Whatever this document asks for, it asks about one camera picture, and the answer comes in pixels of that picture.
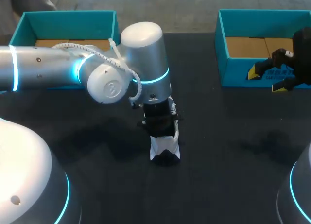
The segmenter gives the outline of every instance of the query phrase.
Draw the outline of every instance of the concrete floor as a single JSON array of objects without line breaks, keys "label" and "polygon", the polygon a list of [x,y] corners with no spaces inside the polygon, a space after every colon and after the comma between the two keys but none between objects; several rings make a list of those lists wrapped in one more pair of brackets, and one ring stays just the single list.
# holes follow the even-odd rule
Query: concrete floor
[{"label": "concrete floor", "polygon": [[213,32],[218,9],[310,9],[311,0],[55,0],[59,10],[116,10],[120,29],[153,21],[165,32]]}]

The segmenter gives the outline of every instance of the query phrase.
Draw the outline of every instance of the glowing blue light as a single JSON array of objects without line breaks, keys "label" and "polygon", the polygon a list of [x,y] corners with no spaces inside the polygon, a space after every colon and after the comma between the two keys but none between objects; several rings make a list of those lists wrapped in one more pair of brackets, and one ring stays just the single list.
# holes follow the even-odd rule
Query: glowing blue light
[{"label": "glowing blue light", "polygon": [[154,79],[154,80],[151,80],[151,81],[141,81],[141,83],[142,83],[142,84],[151,84],[151,83],[158,82],[158,81],[162,80],[163,78],[165,78],[165,77],[167,76],[167,74],[169,74],[169,70],[170,70],[170,69],[168,68],[167,71],[166,71],[166,73],[165,73],[164,75],[160,76],[160,77],[157,78],[157,79]]},{"label": "glowing blue light", "polygon": [[54,224],[58,224],[59,221],[62,219],[65,211],[66,211],[66,208],[67,208],[67,205],[68,205],[68,201],[69,201],[69,195],[70,195],[70,187],[69,187],[69,180],[68,180],[68,177],[66,175],[66,179],[67,179],[67,185],[68,185],[68,192],[67,192],[67,199],[66,199],[66,202],[65,202],[65,205],[64,205],[64,208],[63,208],[63,211],[61,212],[61,214],[59,215],[58,219],[56,220],[56,222],[54,222]]},{"label": "glowing blue light", "polygon": [[18,66],[17,66],[17,54],[15,47],[12,45],[9,45],[10,51],[12,54],[12,60],[13,60],[13,71],[14,71],[14,83],[13,83],[13,91],[17,91],[18,87]]},{"label": "glowing blue light", "polygon": [[302,215],[309,221],[309,223],[311,223],[311,219],[305,214],[305,212],[302,210],[302,208],[300,207],[300,205],[298,204],[296,198],[295,198],[295,195],[294,195],[294,191],[293,191],[293,187],[292,187],[292,173],[293,173],[293,169],[294,169],[294,166],[291,170],[291,174],[290,174],[290,189],[291,189],[291,193],[292,193],[292,197],[293,197],[293,200],[297,206],[297,208],[299,209],[299,211],[302,213]]},{"label": "glowing blue light", "polygon": [[92,56],[94,56],[94,54],[90,54],[87,57],[84,57],[83,60],[78,65],[76,65],[75,72],[76,72],[76,76],[77,76],[78,81],[80,82],[80,84],[81,84],[81,81],[80,81],[80,70],[81,70],[81,67],[85,63],[85,61],[87,59],[91,58]]}]

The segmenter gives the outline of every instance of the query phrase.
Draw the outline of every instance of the black table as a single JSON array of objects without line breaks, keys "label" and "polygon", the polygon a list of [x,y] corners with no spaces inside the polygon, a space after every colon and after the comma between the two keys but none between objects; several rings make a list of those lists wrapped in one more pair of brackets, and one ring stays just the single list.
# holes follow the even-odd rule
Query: black table
[{"label": "black table", "polygon": [[277,224],[280,184],[311,140],[311,92],[221,88],[214,34],[165,34],[181,162],[149,161],[141,110],[84,90],[0,95],[0,116],[46,140],[79,191],[83,223]]}]

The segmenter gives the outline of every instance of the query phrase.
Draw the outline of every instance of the cardboard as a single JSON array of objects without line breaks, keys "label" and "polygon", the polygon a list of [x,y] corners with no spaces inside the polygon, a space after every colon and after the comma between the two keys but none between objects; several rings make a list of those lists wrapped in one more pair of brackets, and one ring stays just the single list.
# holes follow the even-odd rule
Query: cardboard
[{"label": "cardboard", "polygon": [[269,52],[264,38],[226,37],[226,41],[230,57],[269,57]]},{"label": "cardboard", "polygon": [[104,52],[110,50],[110,44],[108,40],[69,40],[69,43],[94,45],[99,49],[103,50]]},{"label": "cardboard", "polygon": [[65,39],[37,39],[35,46],[51,48],[59,43],[68,43],[68,41]]},{"label": "cardboard", "polygon": [[293,41],[291,38],[265,38],[265,40],[270,57],[272,57],[272,53],[279,48],[284,48],[293,52]]}]

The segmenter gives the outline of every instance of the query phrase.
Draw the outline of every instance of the white cable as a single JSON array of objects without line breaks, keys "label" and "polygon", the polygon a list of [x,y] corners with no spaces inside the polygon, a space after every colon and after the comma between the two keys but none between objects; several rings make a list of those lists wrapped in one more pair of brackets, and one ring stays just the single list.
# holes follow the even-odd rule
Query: white cable
[{"label": "white cable", "polygon": [[119,65],[118,63],[116,63],[115,61],[111,60],[107,56],[99,53],[98,51],[96,51],[96,50],[94,50],[92,48],[89,48],[87,46],[76,44],[76,43],[60,43],[60,44],[57,44],[57,45],[53,46],[53,48],[59,48],[59,49],[61,49],[61,48],[80,48],[80,49],[82,49],[84,51],[87,51],[87,52],[90,52],[92,54],[95,54],[96,56],[98,56],[99,58],[102,58],[107,63],[111,64],[112,66],[114,66],[114,67],[116,67],[118,69],[121,69],[124,72],[129,71],[132,74],[132,76],[135,78],[135,80],[137,80],[137,85],[138,85],[137,94],[134,97],[129,97],[129,100],[131,102],[134,102],[134,101],[136,101],[140,97],[141,90],[142,90],[142,85],[141,85],[140,77],[137,75],[137,73],[135,73],[133,70],[129,69],[127,66],[126,66],[127,68],[124,68],[123,66]]}]

